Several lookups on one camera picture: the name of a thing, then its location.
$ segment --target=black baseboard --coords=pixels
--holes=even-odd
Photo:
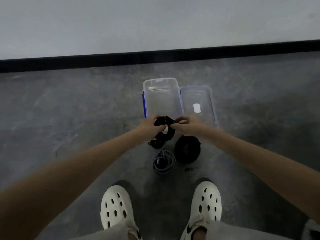
[[[314,51],[320,51],[320,40],[117,54],[13,59],[0,60],[0,73],[208,60]]]

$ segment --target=wall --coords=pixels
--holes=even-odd
[[[320,39],[320,0],[0,0],[0,60]]]

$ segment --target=floor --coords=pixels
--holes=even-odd
[[[220,128],[320,171],[320,52],[0,74],[0,189],[138,125],[144,80],[174,77],[213,90]],[[165,176],[144,144],[107,169],[38,239],[102,230],[101,198],[125,186],[144,239],[178,239],[197,180],[222,197],[222,221],[299,239],[307,217],[232,157],[202,143],[199,159]]]

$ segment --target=transparent storage box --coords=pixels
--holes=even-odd
[[[196,116],[205,125],[219,127],[212,90],[208,86],[179,87],[175,78],[146,80],[143,83],[143,106],[148,115]]]

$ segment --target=white pants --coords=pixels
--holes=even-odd
[[[109,229],[72,240],[128,240],[127,228],[117,224]],[[270,233],[230,226],[220,221],[213,221],[207,229],[206,240],[288,240],[289,238]]]

